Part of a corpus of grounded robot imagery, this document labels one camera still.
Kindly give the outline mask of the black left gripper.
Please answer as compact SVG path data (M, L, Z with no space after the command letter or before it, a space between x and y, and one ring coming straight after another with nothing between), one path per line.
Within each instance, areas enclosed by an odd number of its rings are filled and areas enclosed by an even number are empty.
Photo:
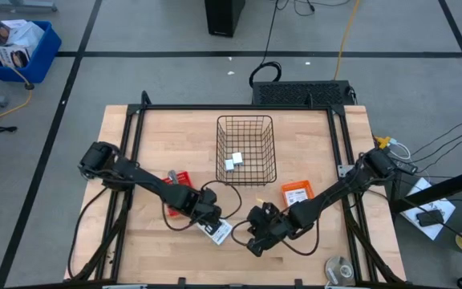
M221 207L212 203L198 202L190 214L190 223L203 224L204 232L213 236L218 230L225 227L225 221L220 219Z

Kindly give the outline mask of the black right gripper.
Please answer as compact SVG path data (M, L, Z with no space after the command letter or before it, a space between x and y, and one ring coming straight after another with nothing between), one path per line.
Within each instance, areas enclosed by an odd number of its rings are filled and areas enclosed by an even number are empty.
M253 237L246 243L246 248L256 257L261 257L265 250L272 247L272 242L279 242L295 231L296 228L286 216L275 217L269 221L264 219L262 222L251 222L248 232Z

